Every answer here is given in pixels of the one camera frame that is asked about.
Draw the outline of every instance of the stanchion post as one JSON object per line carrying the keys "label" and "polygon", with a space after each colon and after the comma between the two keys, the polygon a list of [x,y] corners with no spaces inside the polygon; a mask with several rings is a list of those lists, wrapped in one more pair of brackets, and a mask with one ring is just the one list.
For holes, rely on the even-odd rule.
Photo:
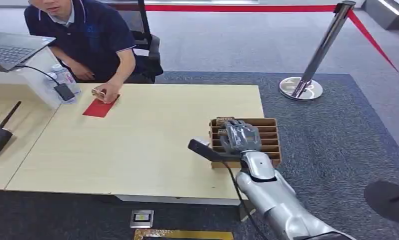
{"label": "stanchion post", "polygon": [[297,101],[309,101],[322,95],[322,86],[312,80],[312,77],[347,20],[348,12],[353,10],[355,4],[355,1],[345,0],[336,5],[333,11],[335,16],[302,77],[288,77],[280,82],[279,89],[284,96]]}

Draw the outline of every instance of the light wood tabletop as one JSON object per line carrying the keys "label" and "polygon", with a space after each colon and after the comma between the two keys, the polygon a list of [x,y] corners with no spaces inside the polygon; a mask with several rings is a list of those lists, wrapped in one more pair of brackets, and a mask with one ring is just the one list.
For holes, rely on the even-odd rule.
{"label": "light wood tabletop", "polygon": [[262,118],[257,86],[125,84],[105,118],[61,105],[7,190],[236,199],[226,169],[188,150],[219,116]]}
{"label": "light wood tabletop", "polygon": [[0,190],[4,190],[55,110],[49,109],[26,85],[0,84],[0,122],[21,101],[5,125],[13,137],[0,153]]}

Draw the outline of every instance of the red envelope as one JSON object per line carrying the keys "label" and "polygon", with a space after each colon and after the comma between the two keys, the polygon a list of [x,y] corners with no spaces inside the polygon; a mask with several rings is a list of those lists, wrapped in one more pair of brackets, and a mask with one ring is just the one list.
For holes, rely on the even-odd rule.
{"label": "red envelope", "polygon": [[103,101],[101,101],[99,99],[95,99],[92,101],[92,103],[89,105],[89,107],[86,108],[83,115],[105,118],[108,111],[113,107],[114,103],[117,101],[117,99],[119,99],[119,97],[120,97],[120,94],[117,95],[117,98],[112,103],[104,103]]}

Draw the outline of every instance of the white shirt collar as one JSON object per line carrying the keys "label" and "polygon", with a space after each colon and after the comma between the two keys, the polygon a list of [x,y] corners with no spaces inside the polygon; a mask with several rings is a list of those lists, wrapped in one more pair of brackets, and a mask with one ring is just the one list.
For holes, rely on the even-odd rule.
{"label": "white shirt collar", "polygon": [[58,19],[57,17],[52,16],[48,13],[48,16],[51,18],[51,20],[53,22],[62,24],[67,28],[70,26],[70,24],[75,22],[75,7],[73,6],[73,1],[70,1],[70,2],[71,2],[71,13],[70,13],[70,17],[68,18],[68,21],[67,22],[62,21],[62,20]]}

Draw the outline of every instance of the dark carpet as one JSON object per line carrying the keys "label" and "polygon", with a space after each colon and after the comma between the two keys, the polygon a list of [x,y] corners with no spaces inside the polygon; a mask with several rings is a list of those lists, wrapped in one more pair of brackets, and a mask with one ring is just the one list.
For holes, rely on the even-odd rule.
{"label": "dark carpet", "polygon": [[[324,95],[294,102],[278,92],[291,73],[166,72],[157,83],[258,85],[264,114],[278,120],[279,168],[304,206],[358,240],[399,240],[399,223],[374,213],[367,184],[399,184],[399,147],[347,74],[317,74]],[[155,229],[230,231],[236,240],[258,240],[232,206],[127,203],[108,196],[1,192],[0,240],[130,240],[132,209],[153,209]],[[257,214],[254,216],[270,239]]]}

